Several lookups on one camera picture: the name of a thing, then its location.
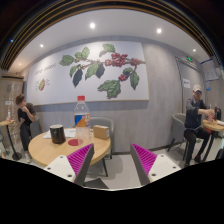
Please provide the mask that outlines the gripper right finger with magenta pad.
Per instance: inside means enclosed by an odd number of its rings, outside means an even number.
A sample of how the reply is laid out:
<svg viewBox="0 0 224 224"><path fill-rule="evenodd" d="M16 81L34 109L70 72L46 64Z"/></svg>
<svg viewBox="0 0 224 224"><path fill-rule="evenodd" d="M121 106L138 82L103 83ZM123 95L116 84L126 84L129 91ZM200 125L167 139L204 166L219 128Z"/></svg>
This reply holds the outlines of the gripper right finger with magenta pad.
<svg viewBox="0 0 224 224"><path fill-rule="evenodd" d="M137 144L130 145L130 153L142 186L180 170L180 167L165 154L156 155Z"/></svg>

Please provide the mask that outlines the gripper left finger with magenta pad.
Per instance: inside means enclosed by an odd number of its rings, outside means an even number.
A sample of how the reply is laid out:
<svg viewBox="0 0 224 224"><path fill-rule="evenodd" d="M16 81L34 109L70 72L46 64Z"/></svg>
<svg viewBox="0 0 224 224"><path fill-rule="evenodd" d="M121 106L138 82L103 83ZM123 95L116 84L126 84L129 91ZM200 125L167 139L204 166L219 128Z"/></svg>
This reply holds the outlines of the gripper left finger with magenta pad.
<svg viewBox="0 0 224 224"><path fill-rule="evenodd" d="M82 186L93 154L94 145L89 144L68 156L59 155L44 170Z"/></svg>

